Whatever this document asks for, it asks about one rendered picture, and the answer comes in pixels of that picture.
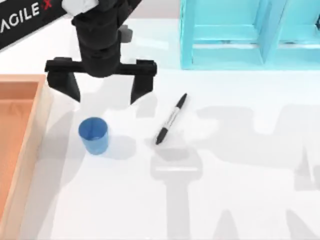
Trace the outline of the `shallow salmon-coloured box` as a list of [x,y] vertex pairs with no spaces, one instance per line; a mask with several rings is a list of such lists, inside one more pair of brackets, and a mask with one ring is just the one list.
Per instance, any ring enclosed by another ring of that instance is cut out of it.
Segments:
[[0,74],[0,240],[18,240],[52,104],[44,74]]

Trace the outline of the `grey rounded box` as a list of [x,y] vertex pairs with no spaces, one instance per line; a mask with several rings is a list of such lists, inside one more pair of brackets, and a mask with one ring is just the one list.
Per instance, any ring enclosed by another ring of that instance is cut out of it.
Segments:
[[130,43],[132,41],[133,31],[127,25],[122,25],[119,31],[121,43]]

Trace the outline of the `light blue rack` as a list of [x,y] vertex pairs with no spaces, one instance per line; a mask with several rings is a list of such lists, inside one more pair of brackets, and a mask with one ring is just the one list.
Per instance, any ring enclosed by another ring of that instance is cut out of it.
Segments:
[[185,70],[320,70],[320,0],[180,0]]

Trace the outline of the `blue cup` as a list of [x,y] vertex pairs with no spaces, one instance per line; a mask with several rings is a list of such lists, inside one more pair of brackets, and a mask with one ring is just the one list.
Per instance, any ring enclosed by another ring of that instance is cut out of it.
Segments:
[[78,127],[78,134],[86,150],[92,155],[103,154],[109,146],[109,127],[100,117],[84,119]]

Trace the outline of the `black marker pen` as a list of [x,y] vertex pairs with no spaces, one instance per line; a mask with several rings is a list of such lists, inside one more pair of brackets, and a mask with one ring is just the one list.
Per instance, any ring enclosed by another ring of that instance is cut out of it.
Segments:
[[175,121],[178,113],[182,109],[182,107],[183,107],[183,105],[184,105],[184,103],[186,101],[187,96],[188,96],[188,94],[184,93],[182,95],[182,97],[179,99],[179,101],[177,102],[177,104],[175,105],[173,111],[171,112],[171,114],[169,115],[168,119],[163,124],[163,126],[162,126],[161,130],[159,131],[158,135],[156,136],[156,139],[155,139],[155,144],[156,145],[159,145],[164,141],[164,139],[165,139],[170,127],[172,126],[172,124]]

